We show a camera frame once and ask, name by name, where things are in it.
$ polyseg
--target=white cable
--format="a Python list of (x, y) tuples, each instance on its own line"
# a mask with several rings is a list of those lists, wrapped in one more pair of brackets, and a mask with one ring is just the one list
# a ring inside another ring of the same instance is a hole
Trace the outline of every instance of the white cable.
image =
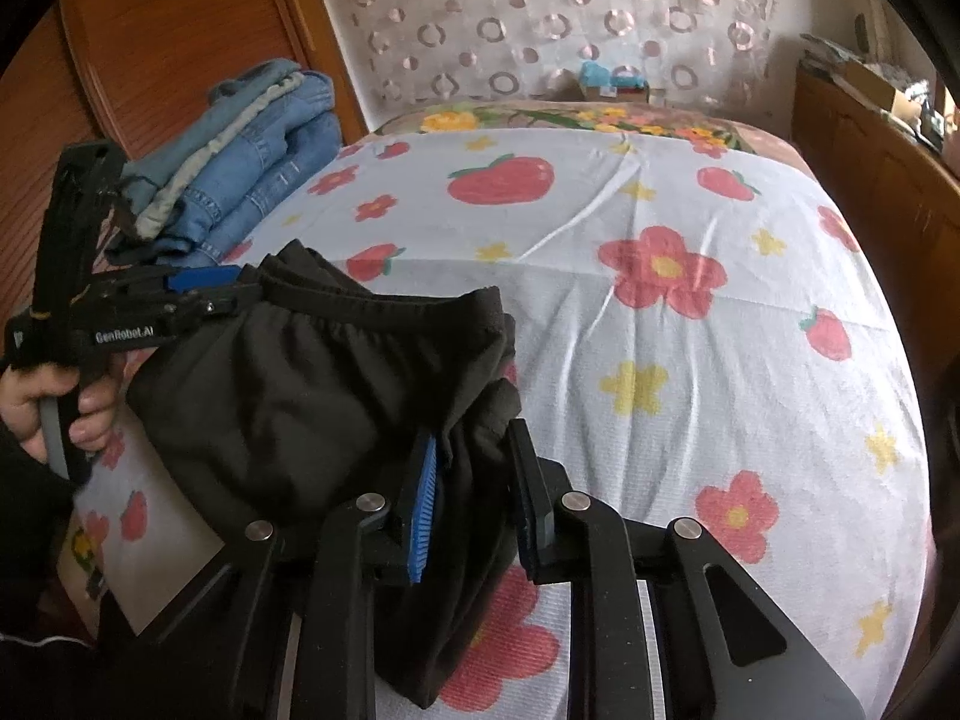
[(78, 644), (80, 647), (86, 647), (88, 650), (93, 649), (93, 645), (89, 642), (83, 641), (81, 638), (73, 637), (46, 637), (42, 638), (40, 641), (30, 641), (25, 638), (12, 637), (9, 634), (2, 634), (0, 632), (0, 641), (9, 641), (12, 644), (22, 644), (24, 647), (45, 647), (47, 644), (53, 644), (55, 641), (64, 641), (70, 644)]

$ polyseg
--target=black sleeve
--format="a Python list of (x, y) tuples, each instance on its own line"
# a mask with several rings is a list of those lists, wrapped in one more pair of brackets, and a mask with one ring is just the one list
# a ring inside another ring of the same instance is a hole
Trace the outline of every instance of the black sleeve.
[(56, 522), (69, 516), (74, 490), (32, 459), (0, 420), (0, 631), (5, 634), (24, 630), (34, 619)]

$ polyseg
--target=white floral bed sheet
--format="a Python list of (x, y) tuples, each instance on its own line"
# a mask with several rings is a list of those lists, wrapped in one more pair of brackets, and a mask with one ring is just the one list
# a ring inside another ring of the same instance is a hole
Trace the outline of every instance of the white floral bed sheet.
[[(702, 520), (880, 717), (928, 567), (925, 447), (880, 287), (813, 179), (644, 134), (385, 136), (232, 260), (293, 238), (381, 293), (498, 285), (539, 454), (626, 517)], [(136, 630), (219, 546), (129, 412), (77, 506), (61, 563), (99, 563)], [(437, 704), (381, 685), (380, 716), (563, 717), (568, 633), (568, 591), (515, 568)]]

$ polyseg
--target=person's arm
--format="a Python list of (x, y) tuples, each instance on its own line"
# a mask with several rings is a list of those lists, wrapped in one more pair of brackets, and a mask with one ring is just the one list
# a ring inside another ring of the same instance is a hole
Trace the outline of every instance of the person's arm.
[[(82, 416), (70, 437), (81, 449), (96, 451), (109, 440), (122, 370), (121, 358), (80, 394)], [(34, 619), (56, 522), (69, 515), (75, 491), (45, 466), (37, 399), (67, 394), (78, 376), (54, 365), (0, 376), (0, 631), (6, 634)]]

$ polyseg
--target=metal pivot bolt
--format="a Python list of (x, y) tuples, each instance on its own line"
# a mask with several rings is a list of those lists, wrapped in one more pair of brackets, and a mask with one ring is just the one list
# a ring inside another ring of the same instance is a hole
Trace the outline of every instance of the metal pivot bolt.
[(565, 493), (560, 503), (571, 512), (585, 512), (590, 508), (590, 496), (585, 493)]
[(250, 541), (267, 541), (274, 534), (274, 527), (265, 519), (256, 519), (244, 530)]
[(697, 538), (704, 534), (704, 529), (701, 524), (697, 522), (697, 520), (690, 519), (689, 517), (678, 519), (673, 524), (673, 529), (677, 532), (677, 536), (680, 538), (689, 538), (690, 541), (696, 541)]
[(387, 499), (380, 493), (364, 493), (357, 498), (357, 509), (361, 512), (379, 512), (387, 505)]

